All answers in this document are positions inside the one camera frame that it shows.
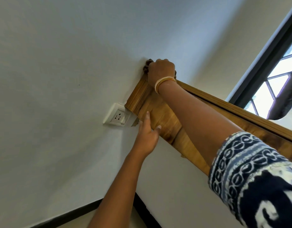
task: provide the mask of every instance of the switch plate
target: switch plate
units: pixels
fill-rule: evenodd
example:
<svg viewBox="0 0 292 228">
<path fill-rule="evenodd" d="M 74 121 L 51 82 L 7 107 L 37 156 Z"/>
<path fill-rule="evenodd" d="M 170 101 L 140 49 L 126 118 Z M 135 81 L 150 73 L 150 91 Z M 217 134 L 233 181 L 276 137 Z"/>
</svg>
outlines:
<svg viewBox="0 0 292 228">
<path fill-rule="evenodd" d="M 103 123 L 115 126 L 125 126 L 130 115 L 131 112 L 127 110 L 123 104 L 114 103 L 106 115 Z"/>
</svg>

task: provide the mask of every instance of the wooden frame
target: wooden frame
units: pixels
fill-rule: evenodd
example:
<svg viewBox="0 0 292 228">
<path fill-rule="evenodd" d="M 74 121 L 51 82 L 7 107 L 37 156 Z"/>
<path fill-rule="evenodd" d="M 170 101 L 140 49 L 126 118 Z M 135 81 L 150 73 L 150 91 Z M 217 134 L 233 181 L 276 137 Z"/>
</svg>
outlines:
<svg viewBox="0 0 292 228">
<path fill-rule="evenodd" d="M 180 81 L 177 82 L 183 89 L 230 119 L 232 122 L 243 128 L 243 130 L 259 137 L 262 141 L 275 148 L 279 153 L 292 161 L 291 130 L 263 119 L 185 83 Z M 162 125 L 161 137 L 190 160 L 202 172 L 206 175 L 209 174 L 210 167 L 206 164 L 201 154 L 190 141 L 174 112 L 154 91 L 154 89 L 148 85 L 146 75 L 144 75 L 136 85 L 125 104 L 125 107 L 141 120 L 144 119 L 146 112 L 150 111 L 152 129 L 158 125 Z"/>
</svg>

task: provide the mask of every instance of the blue and white fabric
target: blue and white fabric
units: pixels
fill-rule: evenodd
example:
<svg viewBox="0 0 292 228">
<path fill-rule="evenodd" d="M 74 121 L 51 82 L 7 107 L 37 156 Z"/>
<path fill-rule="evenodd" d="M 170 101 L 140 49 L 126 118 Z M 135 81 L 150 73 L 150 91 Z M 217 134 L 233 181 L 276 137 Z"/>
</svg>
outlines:
<svg viewBox="0 0 292 228">
<path fill-rule="evenodd" d="M 224 142 L 208 184 L 242 225 L 292 227 L 292 162 L 254 135 Z"/>
</svg>

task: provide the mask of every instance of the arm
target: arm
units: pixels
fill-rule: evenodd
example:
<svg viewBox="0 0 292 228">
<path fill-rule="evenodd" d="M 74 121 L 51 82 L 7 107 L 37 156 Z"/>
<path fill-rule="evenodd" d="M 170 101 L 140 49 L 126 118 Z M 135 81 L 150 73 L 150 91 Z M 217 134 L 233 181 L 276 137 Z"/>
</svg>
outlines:
<svg viewBox="0 0 292 228">
<path fill-rule="evenodd" d="M 148 82 L 154 86 L 162 77 L 174 76 L 175 66 L 167 59 L 149 65 Z M 159 86 L 159 94 L 174 111 L 190 140 L 211 166 L 228 136 L 242 131 L 223 115 L 182 89 L 172 80 Z"/>
<path fill-rule="evenodd" d="M 160 131 L 161 126 L 151 130 L 147 112 L 144 122 L 140 121 L 132 150 L 125 158 L 88 228 L 129 227 L 137 179 L 143 161 L 158 143 Z"/>
</svg>

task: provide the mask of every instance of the hand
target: hand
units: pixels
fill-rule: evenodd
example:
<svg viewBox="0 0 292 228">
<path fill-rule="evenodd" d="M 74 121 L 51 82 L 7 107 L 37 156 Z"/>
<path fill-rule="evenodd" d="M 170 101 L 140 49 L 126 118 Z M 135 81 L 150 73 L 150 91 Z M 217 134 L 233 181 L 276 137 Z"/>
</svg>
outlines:
<svg viewBox="0 0 292 228">
<path fill-rule="evenodd" d="M 136 136 L 131 153 L 138 155 L 141 158 L 146 158 L 156 147 L 161 126 L 158 126 L 154 131 L 150 127 L 150 114 L 147 111 L 144 122 L 140 120 L 139 132 Z"/>
<path fill-rule="evenodd" d="M 157 80 L 163 77 L 175 76 L 175 65 L 168 61 L 168 59 L 158 59 L 156 62 L 150 63 L 148 70 L 148 83 L 152 87 L 155 87 Z"/>
</svg>

